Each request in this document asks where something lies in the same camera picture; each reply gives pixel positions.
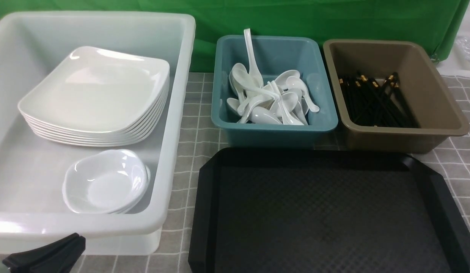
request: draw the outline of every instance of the black serving tray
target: black serving tray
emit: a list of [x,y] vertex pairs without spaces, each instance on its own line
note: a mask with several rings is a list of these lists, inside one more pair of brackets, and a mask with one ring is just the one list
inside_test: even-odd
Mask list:
[[226,148],[200,169],[193,273],[470,272],[441,175],[406,154]]

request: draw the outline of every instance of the stack of plates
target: stack of plates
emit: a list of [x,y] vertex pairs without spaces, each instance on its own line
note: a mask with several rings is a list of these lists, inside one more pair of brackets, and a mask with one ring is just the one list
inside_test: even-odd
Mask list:
[[168,91],[167,61],[81,47],[22,98],[18,109],[47,140],[122,146],[154,130]]

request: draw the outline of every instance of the tan tray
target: tan tray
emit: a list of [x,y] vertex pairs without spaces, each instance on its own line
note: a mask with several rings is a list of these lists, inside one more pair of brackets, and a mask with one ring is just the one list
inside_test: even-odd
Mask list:
[[[426,153],[449,136],[469,132],[469,122],[424,49],[410,42],[328,40],[324,55],[340,120],[351,150]],[[362,74],[374,78],[397,72],[400,88],[420,128],[359,126],[346,109],[339,76]]]

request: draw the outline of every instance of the teal tray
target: teal tray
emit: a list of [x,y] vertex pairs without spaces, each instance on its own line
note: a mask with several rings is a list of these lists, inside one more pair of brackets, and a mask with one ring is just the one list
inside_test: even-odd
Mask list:
[[212,121],[225,130],[232,147],[305,147],[312,148],[318,138],[338,125],[329,80],[318,44],[308,38],[253,36],[257,65],[264,82],[280,73],[297,69],[309,88],[313,101],[321,108],[309,112],[309,126],[282,126],[272,124],[236,123],[238,116],[230,112],[227,98],[235,98],[228,76],[236,63],[248,69],[248,55],[243,35],[221,37],[216,44]]

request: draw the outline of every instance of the green cloth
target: green cloth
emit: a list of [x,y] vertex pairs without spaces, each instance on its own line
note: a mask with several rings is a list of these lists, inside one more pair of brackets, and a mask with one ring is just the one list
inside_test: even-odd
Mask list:
[[191,14],[196,39],[191,71],[212,72],[216,41],[243,34],[406,40],[448,57],[469,0],[0,0],[16,11],[123,10]]

